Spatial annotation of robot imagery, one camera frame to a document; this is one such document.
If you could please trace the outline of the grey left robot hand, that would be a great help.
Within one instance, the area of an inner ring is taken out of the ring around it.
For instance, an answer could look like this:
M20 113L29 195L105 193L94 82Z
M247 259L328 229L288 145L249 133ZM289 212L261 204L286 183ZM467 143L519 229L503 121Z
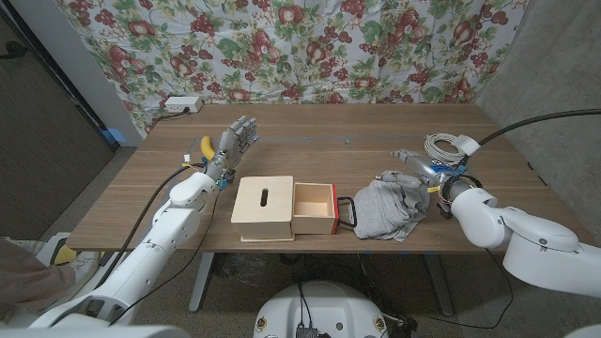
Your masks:
M235 120L222 133L216 153L207 164L206 174L214 180L231 177L244 153L258 139L254 117L244 115Z

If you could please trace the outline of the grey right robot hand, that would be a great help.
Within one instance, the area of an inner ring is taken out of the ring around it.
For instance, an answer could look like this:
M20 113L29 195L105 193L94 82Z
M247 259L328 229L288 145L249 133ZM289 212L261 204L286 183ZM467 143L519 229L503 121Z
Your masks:
M450 189L456 183L455 171L446 162L405 149L392 151L391 154L408 167L409 173L385 171L376 176L377 181L395 183L413 190L421 187Z

